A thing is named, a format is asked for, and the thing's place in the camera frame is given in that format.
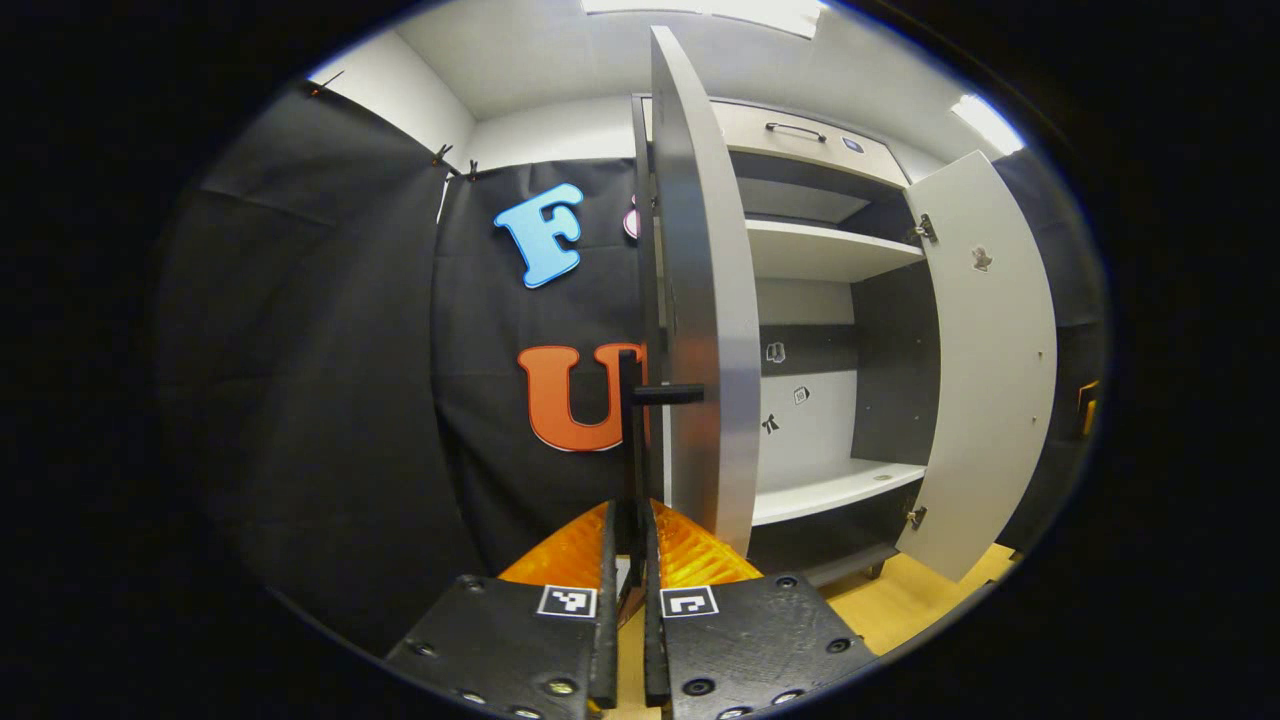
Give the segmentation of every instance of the open cabinet door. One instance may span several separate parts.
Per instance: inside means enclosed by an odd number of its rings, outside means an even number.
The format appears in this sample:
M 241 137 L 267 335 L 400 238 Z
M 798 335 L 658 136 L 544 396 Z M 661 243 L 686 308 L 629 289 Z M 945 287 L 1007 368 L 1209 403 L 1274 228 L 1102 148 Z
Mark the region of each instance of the open cabinet door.
M 746 555 L 760 423 L 751 246 L 707 91 L 671 31 L 652 31 L 669 380 L 707 388 L 703 402 L 671 407 L 668 502 Z
M 897 547 L 959 580 L 996 541 L 1044 446 L 1057 342 L 1039 250 L 982 152 L 906 191 L 938 305 L 938 420 Z M 928 223 L 923 217 L 928 215 Z

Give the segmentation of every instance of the orange textured pad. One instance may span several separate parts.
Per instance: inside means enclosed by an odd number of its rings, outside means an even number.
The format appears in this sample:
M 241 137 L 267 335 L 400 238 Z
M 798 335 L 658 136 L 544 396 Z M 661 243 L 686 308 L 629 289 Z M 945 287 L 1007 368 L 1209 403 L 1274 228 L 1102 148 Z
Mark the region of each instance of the orange textured pad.
M 498 579 L 526 585 L 600 589 L 600 552 L 608 505 L 602 502 L 552 533 L 503 570 Z
M 718 585 L 764 577 L 698 523 L 654 500 L 649 505 L 658 524 L 663 588 Z

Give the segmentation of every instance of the drawer handle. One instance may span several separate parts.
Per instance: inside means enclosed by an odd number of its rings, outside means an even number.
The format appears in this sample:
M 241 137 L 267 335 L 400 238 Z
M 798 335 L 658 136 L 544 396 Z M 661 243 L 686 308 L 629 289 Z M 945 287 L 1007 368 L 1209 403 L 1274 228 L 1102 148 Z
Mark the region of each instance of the drawer handle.
M 827 142 L 827 136 L 822 135 L 815 129 L 803 128 L 800 126 L 787 126 L 783 123 L 764 123 L 764 129 L 773 129 L 773 128 L 791 128 L 791 129 L 797 129 L 800 132 L 812 132 L 818 136 L 818 142 Z

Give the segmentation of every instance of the black curtain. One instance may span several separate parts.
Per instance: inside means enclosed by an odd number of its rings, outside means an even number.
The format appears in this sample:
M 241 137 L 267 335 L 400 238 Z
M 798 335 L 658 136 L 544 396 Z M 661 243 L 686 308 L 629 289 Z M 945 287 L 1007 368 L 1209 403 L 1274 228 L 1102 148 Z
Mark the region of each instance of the black curtain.
M 562 242 L 581 260 L 530 290 L 520 250 L 494 218 L 561 183 L 584 193 L 571 206 L 581 236 Z M 534 346 L 577 350 L 573 419 L 605 419 L 608 386 L 595 348 L 643 340 L 637 251 L 622 225 L 634 193 L 631 159 L 513 165 L 449 182 L 433 286 L 433 382 L 463 516 L 492 574 L 622 492 L 621 447 L 563 452 L 534 434 L 516 359 Z
M 483 569 L 430 382 L 445 167 L 314 88 L 283 94 L 179 201 L 155 374 L 180 470 L 250 569 L 380 656 Z

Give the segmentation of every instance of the blue letter f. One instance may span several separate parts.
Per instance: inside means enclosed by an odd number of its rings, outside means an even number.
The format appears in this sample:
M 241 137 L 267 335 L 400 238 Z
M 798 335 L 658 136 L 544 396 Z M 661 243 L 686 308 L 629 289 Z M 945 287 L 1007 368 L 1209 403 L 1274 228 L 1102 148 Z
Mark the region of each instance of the blue letter f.
M 577 205 L 581 201 L 582 191 L 566 182 L 503 210 L 493 219 L 493 224 L 511 231 L 516 247 L 525 258 L 529 268 L 525 272 L 525 287 L 540 287 L 577 266 L 577 250 L 563 250 L 556 242 L 557 234 L 568 242 L 577 241 L 582 234 L 577 218 L 568 208 L 556 208 L 552 210 L 552 219 L 547 220 L 543 219 L 543 208 Z

